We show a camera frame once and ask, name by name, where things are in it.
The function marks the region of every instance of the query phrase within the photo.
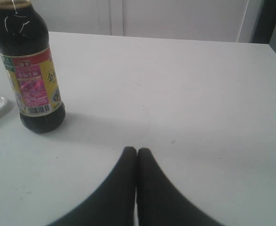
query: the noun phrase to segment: tabletop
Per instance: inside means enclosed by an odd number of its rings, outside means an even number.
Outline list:
[[[21,123],[0,59],[0,225],[40,226],[86,199],[123,147],[228,226],[276,225],[276,54],[268,45],[50,32],[66,118]]]

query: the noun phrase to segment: dark bottle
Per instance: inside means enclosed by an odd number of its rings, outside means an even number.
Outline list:
[[[0,0],[0,54],[25,127],[46,133],[65,117],[47,26],[29,0]]]

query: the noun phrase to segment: yellow label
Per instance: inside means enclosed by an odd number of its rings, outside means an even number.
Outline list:
[[[1,57],[22,114],[39,117],[60,107],[62,101],[50,47],[27,56]]]

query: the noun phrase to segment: barcode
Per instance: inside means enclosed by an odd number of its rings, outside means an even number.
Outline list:
[[[50,111],[49,105],[41,106],[41,107],[28,107],[29,114],[39,114],[46,113]]]

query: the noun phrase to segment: pink label section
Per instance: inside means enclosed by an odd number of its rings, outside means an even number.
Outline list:
[[[26,107],[40,107],[49,104],[39,65],[15,67],[15,70]]]

